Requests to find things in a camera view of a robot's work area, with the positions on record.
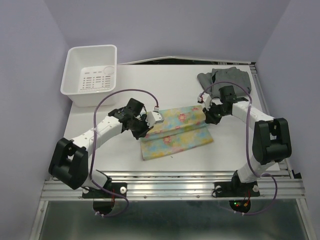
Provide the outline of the floral pastel skirt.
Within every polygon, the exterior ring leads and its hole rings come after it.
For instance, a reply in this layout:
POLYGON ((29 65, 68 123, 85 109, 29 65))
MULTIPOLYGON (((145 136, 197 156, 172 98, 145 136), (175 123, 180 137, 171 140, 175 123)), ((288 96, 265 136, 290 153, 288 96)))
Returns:
POLYGON ((207 145, 214 140, 201 105, 161 110, 164 122, 140 141, 142 159, 153 160, 207 145))

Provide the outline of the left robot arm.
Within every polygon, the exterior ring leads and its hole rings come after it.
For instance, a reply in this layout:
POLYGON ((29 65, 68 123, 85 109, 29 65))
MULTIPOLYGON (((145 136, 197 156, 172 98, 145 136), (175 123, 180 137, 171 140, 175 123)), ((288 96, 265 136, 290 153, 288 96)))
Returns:
POLYGON ((48 172, 73 190, 94 189, 100 197, 112 192, 112 179, 94 168, 95 151, 111 138, 131 131, 135 139, 144 138, 164 121, 158 109, 142 113, 145 105, 131 98, 127 105, 114 109, 93 128, 72 139, 61 138, 54 149, 48 172))

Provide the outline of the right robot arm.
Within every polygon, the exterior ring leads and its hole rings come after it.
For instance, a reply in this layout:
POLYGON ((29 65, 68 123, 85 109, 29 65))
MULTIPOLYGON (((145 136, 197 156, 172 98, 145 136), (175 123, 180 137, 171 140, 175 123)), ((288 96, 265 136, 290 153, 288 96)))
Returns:
POLYGON ((289 124, 285 118, 274 118, 252 106, 252 98, 238 97, 234 85, 219 89, 220 104, 215 104, 209 94, 201 93, 197 100, 203 104, 205 123, 217 125, 222 117, 233 116, 245 123, 245 132, 253 131, 252 146, 246 146, 246 164, 235 171, 226 185, 219 183, 218 194, 230 191, 242 195, 253 189, 255 182, 266 170, 292 154, 289 124))

